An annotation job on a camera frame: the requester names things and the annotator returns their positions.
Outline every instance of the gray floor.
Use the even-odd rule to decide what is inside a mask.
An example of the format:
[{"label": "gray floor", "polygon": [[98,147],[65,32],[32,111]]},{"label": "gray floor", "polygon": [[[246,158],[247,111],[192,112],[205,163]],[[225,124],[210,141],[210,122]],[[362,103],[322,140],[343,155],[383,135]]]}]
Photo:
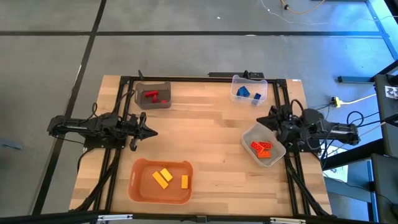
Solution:
[{"label": "gray floor", "polygon": [[[263,2],[271,12],[290,22],[328,24],[289,24],[269,14],[260,0],[114,0],[108,1],[99,29],[377,30],[373,21],[367,20],[371,16],[363,2],[326,2],[303,16],[284,11],[279,1]],[[99,4],[99,0],[0,1],[0,30],[91,30]],[[292,2],[291,7],[299,11],[314,4],[302,0],[302,4]],[[373,4],[383,7],[381,0],[374,0]],[[394,27],[391,21],[383,23]],[[0,217],[29,213],[53,140],[45,130],[51,117],[64,112],[87,40],[0,37],[0,139],[24,145],[22,151],[1,148]],[[314,107],[332,96],[351,101],[373,94],[372,85],[338,84],[336,78],[370,77],[392,61],[380,37],[97,37],[73,116],[90,114],[102,76],[107,74],[136,75],[141,69],[148,76],[205,77],[208,72],[248,69],[264,72],[267,78],[301,79],[307,103]],[[332,108],[328,119],[345,123],[353,110],[376,112],[377,101],[370,98],[352,106]],[[376,130],[361,137],[361,144],[380,137],[380,130]],[[81,140],[72,134],[68,138]],[[64,143],[44,212],[68,209],[80,154],[80,145]],[[340,200],[335,195],[330,198],[332,206]],[[334,207],[333,212],[349,218]]]}]

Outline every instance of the yellow lego brick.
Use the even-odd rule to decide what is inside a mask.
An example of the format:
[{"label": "yellow lego brick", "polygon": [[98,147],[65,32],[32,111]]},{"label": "yellow lego brick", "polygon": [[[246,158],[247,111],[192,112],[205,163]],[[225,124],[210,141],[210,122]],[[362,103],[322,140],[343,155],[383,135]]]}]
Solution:
[{"label": "yellow lego brick", "polygon": [[166,187],[169,186],[169,184],[166,182],[166,180],[163,179],[163,177],[160,175],[159,172],[157,172],[157,171],[154,172],[154,174],[152,174],[152,176],[160,184],[160,186],[163,187],[163,189],[166,189]]},{"label": "yellow lego brick", "polygon": [[161,171],[160,173],[163,175],[163,177],[164,177],[168,182],[169,182],[170,180],[173,179],[173,176],[169,173],[169,171],[168,171],[166,168],[162,169],[162,171]]},{"label": "yellow lego brick", "polygon": [[188,189],[188,175],[182,175],[181,188],[182,189]]}]

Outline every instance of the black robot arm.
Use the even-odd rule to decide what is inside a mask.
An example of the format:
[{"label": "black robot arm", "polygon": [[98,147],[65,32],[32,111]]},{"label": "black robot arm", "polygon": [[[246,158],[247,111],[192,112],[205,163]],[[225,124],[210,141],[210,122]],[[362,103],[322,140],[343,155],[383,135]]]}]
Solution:
[{"label": "black robot arm", "polygon": [[334,139],[350,145],[359,143],[355,124],[328,122],[314,109],[305,109],[298,117],[293,115],[291,104],[282,105],[279,110],[272,106],[269,115],[258,118],[257,122],[272,131],[277,131],[277,139],[283,145],[292,143],[301,147],[308,144],[309,139]]},{"label": "black robot arm", "polygon": [[85,138],[85,147],[88,148],[124,147],[127,137],[132,136],[130,148],[135,151],[138,139],[157,135],[156,131],[146,126],[145,121],[145,112],[142,112],[139,118],[132,114],[128,121],[123,121],[116,113],[105,113],[90,119],[56,116],[51,119],[47,131],[51,136],[78,133]]}]

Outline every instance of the white cable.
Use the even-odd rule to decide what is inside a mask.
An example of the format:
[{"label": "white cable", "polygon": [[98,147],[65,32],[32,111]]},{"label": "white cable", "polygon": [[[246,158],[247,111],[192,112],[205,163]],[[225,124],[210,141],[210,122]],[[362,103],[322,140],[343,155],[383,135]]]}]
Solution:
[{"label": "white cable", "polygon": [[295,23],[295,24],[303,24],[303,25],[308,25],[308,26],[328,24],[328,22],[313,22],[313,23],[306,23],[306,22],[288,21],[287,19],[283,18],[282,16],[280,16],[280,15],[278,15],[278,14],[276,14],[276,13],[271,12],[271,10],[270,10],[266,5],[264,5],[263,1],[262,1],[262,0],[260,0],[260,1],[261,1],[262,6],[268,10],[268,13],[269,13],[269,14],[275,15],[275,16],[277,16],[277,17],[283,19],[284,21],[286,21],[286,22],[289,23],[289,24]]},{"label": "white cable", "polygon": [[364,98],[361,98],[361,99],[358,99],[358,100],[354,100],[354,101],[351,101],[351,102],[343,102],[343,101],[341,101],[340,104],[341,104],[341,105],[343,105],[343,104],[346,104],[346,105],[348,105],[348,104],[353,104],[353,103],[357,103],[357,102],[359,102],[359,101],[361,101],[361,100],[368,99],[369,97],[372,97],[372,96],[376,96],[376,94],[372,94],[372,95],[370,95],[370,96],[366,96],[366,97],[364,97]]},{"label": "white cable", "polygon": [[[282,17],[282,16],[280,16],[280,15],[278,15],[278,14],[276,14],[276,13],[271,12],[271,10],[264,4],[264,2],[263,2],[262,0],[260,0],[260,1],[261,1],[262,6],[263,6],[264,8],[267,9],[267,11],[268,11],[269,14],[275,15],[275,16],[277,16],[277,17],[283,19],[284,21],[286,21],[286,22],[289,23],[289,24],[302,24],[302,25],[308,25],[308,26],[329,24],[329,22],[312,22],[312,23],[307,23],[307,22],[288,21],[288,20],[285,19],[284,17]],[[390,17],[398,17],[398,16],[386,16],[386,17],[383,17],[383,18],[381,18],[381,19],[365,19],[365,18],[360,18],[360,19],[357,19],[356,21],[352,22],[352,24],[357,23],[358,21],[361,21],[361,20],[367,20],[367,21],[382,21],[383,19],[387,19],[387,18],[390,18]]]},{"label": "white cable", "polygon": [[[383,121],[382,123],[380,123],[379,125],[377,125],[376,127],[374,127],[374,128],[371,128],[369,131],[366,131],[365,133],[362,133],[361,135],[360,135],[360,137],[361,136],[363,136],[364,134],[367,134],[367,133],[369,133],[369,132],[371,132],[371,131],[373,131],[373,130],[375,130],[376,128],[378,128],[378,127],[381,127],[383,124],[385,124],[386,122],[385,121]],[[333,151],[331,151],[330,153],[328,153],[328,154],[332,154],[332,153],[334,153],[334,152],[336,152],[337,150],[339,150],[339,149],[341,149],[343,146],[345,146],[345,145],[347,145],[347,143],[344,143],[344,144],[342,144],[340,147],[338,147],[337,149],[335,149],[335,150],[333,150]]]}]

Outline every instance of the orange plastic bin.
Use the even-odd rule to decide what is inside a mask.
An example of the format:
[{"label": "orange plastic bin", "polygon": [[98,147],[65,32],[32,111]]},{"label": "orange plastic bin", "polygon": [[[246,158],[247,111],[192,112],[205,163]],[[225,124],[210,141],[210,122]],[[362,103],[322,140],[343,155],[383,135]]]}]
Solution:
[{"label": "orange plastic bin", "polygon": [[[166,189],[163,189],[152,176],[154,172],[160,172],[163,168],[166,168],[173,176]],[[188,175],[188,189],[181,188],[182,175]],[[193,168],[188,161],[165,162],[138,159],[131,170],[129,196],[136,202],[183,205],[192,196],[192,177]]]}]

